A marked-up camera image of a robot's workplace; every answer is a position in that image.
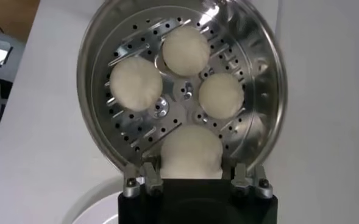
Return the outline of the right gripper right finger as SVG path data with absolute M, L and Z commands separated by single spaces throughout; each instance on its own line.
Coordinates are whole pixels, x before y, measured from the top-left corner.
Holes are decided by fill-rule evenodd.
M 255 166 L 253 171 L 248 173 L 247 165 L 238 163 L 234 172 L 231 185 L 244 195 L 247 195 L 253 189 L 258 198 L 273 197 L 273 186 L 268 181 L 265 168 L 262 165 Z

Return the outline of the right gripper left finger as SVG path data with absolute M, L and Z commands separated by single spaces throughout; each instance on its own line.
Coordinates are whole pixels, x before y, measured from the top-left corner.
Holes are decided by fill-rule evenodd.
M 155 170 L 151 162 L 143 163 L 141 176 L 144 178 L 146 193 L 151 196 L 160 195 L 163 192 L 163 180 Z M 128 164 L 124 171 L 123 196 L 135 198 L 141 194 L 141 184 L 137 180 L 137 168 L 133 164 Z

